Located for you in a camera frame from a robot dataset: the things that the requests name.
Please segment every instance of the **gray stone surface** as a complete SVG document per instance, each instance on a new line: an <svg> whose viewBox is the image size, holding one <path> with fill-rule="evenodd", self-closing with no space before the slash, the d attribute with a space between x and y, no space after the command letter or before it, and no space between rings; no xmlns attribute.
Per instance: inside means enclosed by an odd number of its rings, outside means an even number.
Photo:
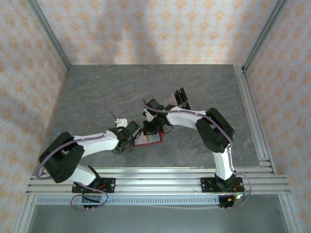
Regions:
<svg viewBox="0 0 311 233"><path fill-rule="evenodd" d="M106 104L118 118L142 126L142 99L162 103L184 87L193 110L215 107L233 127L234 166L259 164L241 93L232 65L100 65L72 66L52 129L52 142L61 132L88 135L101 129L88 121L93 102ZM108 129L113 117L102 107L92 107L92 118ZM154 145L129 147L122 154L102 151L83 158L93 167L215 167L212 153L196 130L176 127Z"/></svg>

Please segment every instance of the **purple cable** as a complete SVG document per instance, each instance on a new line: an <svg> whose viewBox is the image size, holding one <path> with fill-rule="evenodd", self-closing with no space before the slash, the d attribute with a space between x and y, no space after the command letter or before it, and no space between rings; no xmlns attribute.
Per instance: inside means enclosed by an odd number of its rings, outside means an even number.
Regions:
<svg viewBox="0 0 311 233"><path fill-rule="evenodd" d="M246 199L245 199L242 203L240 203L239 205L233 206L233 207L228 207L228 208L226 208L226 209L233 209L233 208L240 207L240 206L244 205L244 204L248 201L249 196L250 196L250 194L251 194L251 190L252 190L251 182L250 182L249 178L248 178L246 175L241 174L241 173L236 173L236 172L233 170L232 155L231 155L231 147L232 147L232 145L233 145L233 142L232 142L231 138L225 133L225 131L224 131L212 118L210 118L210 117L208 117L208 116L206 116L206 115L204 115L204 114L201 114L201 113L194 113L194 112L191 112L191 111L188 111L188 110L171 110L171 111L157 110L157 109L153 109L153 108L149 107L149 106L146 104L145 100L142 100L142 101L144 102L145 108L147 108L147 109L149 109L149 110L151 110L151 111L153 111L153 112L157 112L157 113L163 113L163 112L166 112L166 113L188 113L188 114L192 114L192 115L204 117L204 118L206 118L208 121L210 121L210 122L225 136L225 138L226 138L226 139L228 140L228 142L229 142L229 146L228 146L228 156L229 156L230 170L231 170L232 173L233 173L234 175L236 175L236 176L245 177L246 180L248 181L248 184L249 184L249 192L248 192L248 194L247 194L247 196L246 196Z"/></svg>
<svg viewBox="0 0 311 233"><path fill-rule="evenodd" d="M104 104L102 103L91 103L88 107L87 107L87 118L90 122L92 122L94 125L96 125L97 127L99 128L103 128L100 124L98 124L96 121L94 121L94 119L90 116L90 113L89 113L89 109L94 106L94 105L99 105L99 106L102 106L104 109L106 109L111 115L112 117L115 119L115 121L117 120L117 117L116 115L114 115L114 113L107 107L105 106Z"/></svg>
<svg viewBox="0 0 311 233"><path fill-rule="evenodd" d="M104 133L103 133L103 135L100 135L100 136L97 136L97 137L85 138L84 141L97 140L97 139L101 139L101 138L103 138L103 137L104 137ZM68 145L70 145L70 144L72 144L72 143L82 142L82 141L83 141L83 139L72 140L72 141L69 141L69 142L67 142L67 143L65 143L65 144L63 144L63 145L61 145L61 146L59 146L59 147L56 148L55 150L53 150L47 157L45 157L45 159L42 161L42 163L40 163L40 165L39 165L39 167L38 167L38 169L37 169L37 172L36 172L35 176L37 176L37 178L40 179L40 180L46 180L46 179L51 178L51 176L48 176L48 177L41 177L41 176L40 176L40 169L43 168L43 166L45 165L45 163L46 163L53 155L55 155L59 150L63 149L64 147L66 147L66 146L68 146ZM99 189L96 189L96 188L88 187L88 186L83 185L83 184L78 183L78 182L76 182L76 183L79 184L79 185L81 185L82 187L84 187L84 188L86 188L86 189L89 189L89 190L92 190L92 191L95 191L95 192L99 192L99 193L103 193L103 194L105 194L105 195L107 196L107 199L106 199L103 203L101 203L100 205L98 205L98 206L92 208L93 210L102 207L102 206L108 201L109 196L108 196L108 194L107 194L106 192L104 192L104 191L102 191L102 190L99 190ZM70 206L71 206L71 208L73 208L75 211L79 211L79 212L81 212L81 211L87 211L88 209L80 209L80 210L79 210L79 209L76 209L76 208L73 207L73 204L72 204L72 203L73 203L73 200L74 200L76 197L79 197L79 196L81 196L81 197L94 197L94 196L93 196L93 195L78 194L78 195L74 196L74 197L71 199L71 201L70 201Z"/></svg>

